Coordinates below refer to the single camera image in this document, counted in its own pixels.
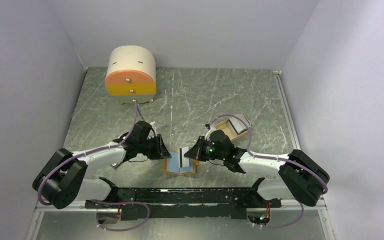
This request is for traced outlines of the orange blue card holder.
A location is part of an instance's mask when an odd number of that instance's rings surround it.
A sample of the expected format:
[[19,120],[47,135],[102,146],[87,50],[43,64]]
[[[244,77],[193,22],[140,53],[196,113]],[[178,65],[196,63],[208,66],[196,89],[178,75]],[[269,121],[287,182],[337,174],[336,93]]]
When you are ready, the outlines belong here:
[[185,159],[181,159],[178,152],[169,151],[171,157],[164,158],[163,171],[168,174],[175,175],[192,175],[196,173],[197,161],[195,159],[187,159],[189,164],[186,166]]

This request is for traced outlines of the white card black stripe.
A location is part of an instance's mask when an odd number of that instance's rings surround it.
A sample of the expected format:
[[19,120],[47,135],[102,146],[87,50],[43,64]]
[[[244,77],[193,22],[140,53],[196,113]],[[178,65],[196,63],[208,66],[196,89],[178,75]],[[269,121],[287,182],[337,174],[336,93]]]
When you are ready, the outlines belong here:
[[195,160],[188,158],[185,155],[190,150],[188,146],[179,148],[178,156],[179,156],[179,167],[180,168],[188,168],[193,167]]

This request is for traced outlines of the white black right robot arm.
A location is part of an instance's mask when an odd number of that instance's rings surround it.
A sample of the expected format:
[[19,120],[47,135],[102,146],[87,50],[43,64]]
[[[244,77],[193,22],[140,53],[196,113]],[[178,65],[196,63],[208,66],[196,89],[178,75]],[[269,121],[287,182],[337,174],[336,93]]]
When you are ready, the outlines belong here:
[[221,160],[234,173],[272,176],[257,183],[256,190],[250,193],[250,202],[255,207],[273,199],[292,198],[314,207],[328,191],[329,174],[302,150],[293,149],[288,154],[256,153],[235,146],[222,130],[212,132],[209,138],[199,136],[182,156],[201,162]]

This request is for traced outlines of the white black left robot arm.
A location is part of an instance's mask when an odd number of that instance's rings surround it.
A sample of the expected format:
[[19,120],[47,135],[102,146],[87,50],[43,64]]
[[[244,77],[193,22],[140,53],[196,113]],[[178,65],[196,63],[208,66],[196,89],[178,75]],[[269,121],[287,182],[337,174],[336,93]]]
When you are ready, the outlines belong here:
[[119,188],[105,177],[85,179],[85,175],[112,164],[121,166],[139,154],[149,160],[171,157],[162,136],[142,120],[103,146],[74,152],[58,149],[33,180],[32,188],[43,205],[56,209],[75,201],[98,201],[112,208],[120,202]]

